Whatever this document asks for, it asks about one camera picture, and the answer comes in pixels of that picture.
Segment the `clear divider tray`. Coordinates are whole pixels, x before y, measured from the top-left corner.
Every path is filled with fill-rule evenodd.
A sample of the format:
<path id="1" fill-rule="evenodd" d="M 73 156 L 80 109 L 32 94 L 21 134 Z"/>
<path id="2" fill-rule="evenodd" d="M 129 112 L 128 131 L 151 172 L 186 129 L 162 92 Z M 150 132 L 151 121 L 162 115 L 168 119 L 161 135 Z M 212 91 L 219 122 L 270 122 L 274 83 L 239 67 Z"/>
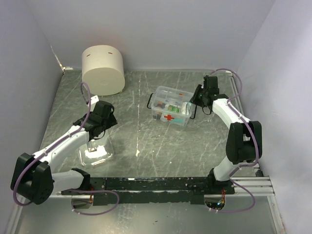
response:
<path id="1" fill-rule="evenodd" d="M 151 108 L 154 110 L 162 111 L 162 112 L 172 113 L 171 111 L 168 110 L 169 105 L 178 106 L 181 109 L 182 103 L 190 102 L 190 99 L 192 98 L 192 96 L 193 96 L 192 92 L 174 89 L 174 88 L 170 88 L 166 86 L 159 86 L 157 87 L 156 91 L 152 95 Z M 166 104 L 164 109 L 155 107 L 155 105 L 157 105 L 159 102 L 163 102 Z M 193 104 L 192 112 L 190 115 L 187 115 L 187 116 L 191 116 L 194 110 L 195 110 L 195 105 Z"/>

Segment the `small green box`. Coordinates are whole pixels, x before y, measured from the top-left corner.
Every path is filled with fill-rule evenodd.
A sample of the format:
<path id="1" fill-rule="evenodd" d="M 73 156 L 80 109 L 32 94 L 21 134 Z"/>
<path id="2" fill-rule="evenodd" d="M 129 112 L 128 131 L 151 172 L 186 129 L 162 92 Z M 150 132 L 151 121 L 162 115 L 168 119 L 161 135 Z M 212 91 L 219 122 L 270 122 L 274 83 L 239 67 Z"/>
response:
<path id="1" fill-rule="evenodd" d="M 180 108 L 178 106 L 174 106 L 174 105 L 169 105 L 168 106 L 168 110 L 174 113 L 179 113 Z"/>

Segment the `clear plastic medicine box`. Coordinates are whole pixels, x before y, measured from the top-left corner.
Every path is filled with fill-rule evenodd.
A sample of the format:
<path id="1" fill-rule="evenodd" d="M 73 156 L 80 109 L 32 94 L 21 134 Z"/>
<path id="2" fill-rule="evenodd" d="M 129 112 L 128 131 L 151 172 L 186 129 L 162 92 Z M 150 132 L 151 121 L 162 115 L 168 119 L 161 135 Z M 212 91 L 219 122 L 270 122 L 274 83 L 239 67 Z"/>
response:
<path id="1" fill-rule="evenodd" d="M 196 105 L 195 105 L 195 110 L 194 110 L 194 112 L 193 112 L 193 114 L 191 116 L 178 115 L 177 113 L 162 112 L 162 111 L 158 111 L 158 110 L 152 109 L 151 108 L 151 98 L 152 98 L 153 93 L 151 93 L 151 95 L 150 95 L 150 97 L 148 99 L 147 108 L 152 110 L 152 117 L 154 119 L 185 127 L 190 119 L 194 119 L 195 118 L 196 111 L 197 111 L 197 106 Z M 167 120 L 167 116 L 173 116 L 173 117 L 182 118 L 184 120 L 184 123 L 183 124 L 178 124 L 178 123 L 170 122 L 170 121 Z"/>

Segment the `clear box lid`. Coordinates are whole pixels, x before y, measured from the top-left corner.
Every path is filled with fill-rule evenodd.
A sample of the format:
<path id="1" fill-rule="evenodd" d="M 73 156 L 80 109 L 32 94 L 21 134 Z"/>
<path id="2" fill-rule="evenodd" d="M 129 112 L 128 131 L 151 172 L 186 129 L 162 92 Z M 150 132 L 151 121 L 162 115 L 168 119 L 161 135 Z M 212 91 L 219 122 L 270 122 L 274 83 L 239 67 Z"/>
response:
<path id="1" fill-rule="evenodd" d="M 109 132 L 82 145 L 78 149 L 79 160 L 83 167 L 98 167 L 114 156 L 114 149 Z"/>

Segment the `teal white sachet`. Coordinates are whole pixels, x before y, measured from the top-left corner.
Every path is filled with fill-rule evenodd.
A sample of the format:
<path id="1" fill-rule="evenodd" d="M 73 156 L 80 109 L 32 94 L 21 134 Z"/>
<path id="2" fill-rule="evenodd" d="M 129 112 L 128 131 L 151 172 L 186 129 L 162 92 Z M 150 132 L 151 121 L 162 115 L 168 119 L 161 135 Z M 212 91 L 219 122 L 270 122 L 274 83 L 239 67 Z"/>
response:
<path id="1" fill-rule="evenodd" d="M 192 112 L 192 104 L 190 102 L 183 102 L 182 103 L 182 106 L 181 106 L 181 109 L 180 109 L 180 113 L 182 115 L 190 115 L 191 112 Z"/>

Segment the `teal-edged clear bag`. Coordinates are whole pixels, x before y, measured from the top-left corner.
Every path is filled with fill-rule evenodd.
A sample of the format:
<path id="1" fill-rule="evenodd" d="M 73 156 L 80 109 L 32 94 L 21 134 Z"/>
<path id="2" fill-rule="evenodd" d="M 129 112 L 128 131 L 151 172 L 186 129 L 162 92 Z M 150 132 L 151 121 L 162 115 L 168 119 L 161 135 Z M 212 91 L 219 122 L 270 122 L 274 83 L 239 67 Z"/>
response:
<path id="1" fill-rule="evenodd" d="M 167 120 L 173 123 L 183 124 L 184 120 L 182 118 L 167 116 Z"/>

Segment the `brown orange-cap bottle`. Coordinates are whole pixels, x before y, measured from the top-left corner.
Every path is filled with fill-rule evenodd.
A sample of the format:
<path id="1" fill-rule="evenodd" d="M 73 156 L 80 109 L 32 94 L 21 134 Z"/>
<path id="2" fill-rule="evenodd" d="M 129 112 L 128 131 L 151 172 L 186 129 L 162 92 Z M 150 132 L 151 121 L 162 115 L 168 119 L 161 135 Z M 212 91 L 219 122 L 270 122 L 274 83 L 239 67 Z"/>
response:
<path id="1" fill-rule="evenodd" d="M 165 103 L 159 102 L 157 105 L 155 105 L 155 107 L 164 109 L 164 108 L 165 108 L 165 105 L 166 105 Z"/>

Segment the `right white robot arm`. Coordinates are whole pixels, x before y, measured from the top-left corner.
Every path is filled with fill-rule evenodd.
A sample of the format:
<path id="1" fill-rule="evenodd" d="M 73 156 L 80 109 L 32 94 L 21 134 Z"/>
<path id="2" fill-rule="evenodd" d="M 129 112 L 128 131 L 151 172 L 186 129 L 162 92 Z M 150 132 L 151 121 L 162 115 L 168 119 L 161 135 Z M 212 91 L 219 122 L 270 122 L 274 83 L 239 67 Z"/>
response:
<path id="1" fill-rule="evenodd" d="M 231 103 L 227 95 L 220 93 L 218 79 L 205 76 L 203 84 L 198 85 L 190 103 L 209 109 L 224 122 L 228 128 L 226 156 L 209 173 L 207 189 L 212 194 L 219 193 L 224 182 L 241 168 L 255 166 L 262 156 L 262 125 L 252 121 L 240 113 Z"/>

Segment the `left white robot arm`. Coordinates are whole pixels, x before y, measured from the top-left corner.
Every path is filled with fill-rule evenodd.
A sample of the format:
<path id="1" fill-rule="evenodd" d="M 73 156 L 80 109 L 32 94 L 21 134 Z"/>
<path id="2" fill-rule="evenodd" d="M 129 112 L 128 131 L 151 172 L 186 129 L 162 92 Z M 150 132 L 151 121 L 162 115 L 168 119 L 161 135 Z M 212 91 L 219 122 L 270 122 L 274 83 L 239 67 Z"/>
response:
<path id="1" fill-rule="evenodd" d="M 107 129 L 115 126 L 114 106 L 98 101 L 89 108 L 84 117 L 48 147 L 33 154 L 23 153 L 16 161 L 10 188 L 14 202 L 23 205 L 17 196 L 28 199 L 29 203 L 42 204 L 52 193 L 75 190 L 84 195 L 91 190 L 91 176 L 78 168 L 65 173 L 52 171 L 68 156 L 71 150 L 96 139 Z"/>

